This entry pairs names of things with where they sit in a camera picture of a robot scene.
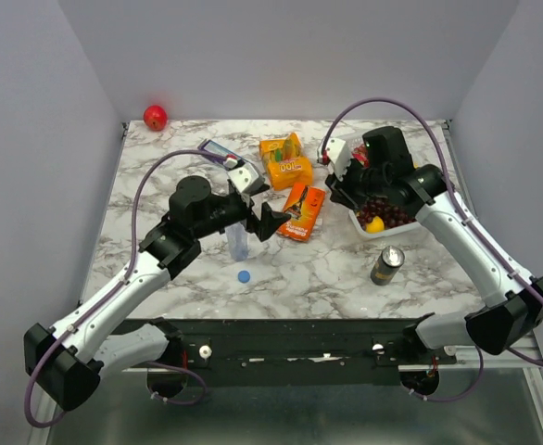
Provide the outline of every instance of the blue bottle cap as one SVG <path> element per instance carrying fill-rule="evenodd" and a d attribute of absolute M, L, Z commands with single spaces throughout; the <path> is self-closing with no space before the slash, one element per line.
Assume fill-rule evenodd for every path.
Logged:
<path fill-rule="evenodd" d="M 248 283 L 251 279 L 251 274 L 247 271 L 241 271 L 238 273 L 238 281 L 241 283 Z"/>

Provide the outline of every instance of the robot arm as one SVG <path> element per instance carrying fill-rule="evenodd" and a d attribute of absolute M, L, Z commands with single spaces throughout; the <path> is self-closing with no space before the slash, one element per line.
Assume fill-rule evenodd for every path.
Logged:
<path fill-rule="evenodd" d="M 115 277 L 65 318 L 49 329 L 34 325 L 24 336 L 25 364 L 29 375 L 58 339 L 61 344 L 43 366 L 37 383 L 64 411 L 84 403 L 100 379 L 141 362 L 167 355 L 168 362 L 180 360 L 180 333 L 164 320 L 145 324 L 124 336 L 109 337 L 142 301 L 164 287 L 201 252 L 199 238 L 242 223 L 249 233 L 266 240 L 290 219 L 261 207 L 261 218 L 253 212 L 252 196 L 269 188 L 250 164 L 227 159 L 229 193 L 211 192 L 209 181 L 200 176 L 183 178 L 169 199 L 169 211 L 140 243 L 133 273 L 125 278 L 128 263 Z M 93 311 L 96 303 L 118 289 Z M 79 323 L 81 316 L 92 312 Z"/>
<path fill-rule="evenodd" d="M 451 202 L 442 171 L 434 165 L 413 167 L 402 132 L 383 127 L 363 136 L 367 166 L 352 157 L 345 141 L 327 141 L 324 158 L 330 165 L 326 184 L 331 200 L 356 210 L 369 197 L 387 197 L 426 227 L 451 253 L 477 287 L 485 307 L 473 313 L 430 314 L 410 332 L 408 340 L 417 350 L 445 345 L 476 345 L 490 354 L 500 354 L 539 325 L 543 308 L 514 276 L 509 276 L 468 227 Z M 467 210 L 461 195 L 457 202 L 482 236 L 502 258 L 512 261 L 515 272 L 543 296 L 543 276 L 535 278 L 511 259 L 486 229 Z"/>

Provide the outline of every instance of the can lid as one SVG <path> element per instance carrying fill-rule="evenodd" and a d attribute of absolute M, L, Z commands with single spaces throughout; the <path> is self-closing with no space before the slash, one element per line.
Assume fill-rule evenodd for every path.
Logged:
<path fill-rule="evenodd" d="M 395 246 L 387 246 L 384 248 L 383 252 L 381 253 L 381 257 L 383 258 L 385 264 L 391 267 L 400 267 L 403 265 L 403 261 L 405 260 L 403 250 L 396 248 Z"/>

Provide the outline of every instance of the orange snack bag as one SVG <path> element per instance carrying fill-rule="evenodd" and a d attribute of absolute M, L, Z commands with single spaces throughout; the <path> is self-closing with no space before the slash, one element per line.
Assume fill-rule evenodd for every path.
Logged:
<path fill-rule="evenodd" d="M 307 184 L 296 183 L 284 205 L 284 212 L 292 219 L 284 224 L 278 232 L 296 241 L 307 241 L 321 211 L 325 192 Z"/>
<path fill-rule="evenodd" d="M 301 155 L 301 150 L 296 133 L 291 133 L 285 139 L 259 142 L 259 155 L 275 190 L 284 190 L 296 182 L 312 184 L 312 165 Z"/>

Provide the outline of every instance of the yellow fruit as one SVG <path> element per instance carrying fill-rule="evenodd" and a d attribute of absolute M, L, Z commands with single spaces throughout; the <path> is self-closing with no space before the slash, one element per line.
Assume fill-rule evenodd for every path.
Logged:
<path fill-rule="evenodd" d="M 377 232 L 383 232 L 385 230 L 385 223 L 381 218 L 375 216 L 372 221 L 366 224 L 365 230 L 369 234 L 376 234 Z"/>

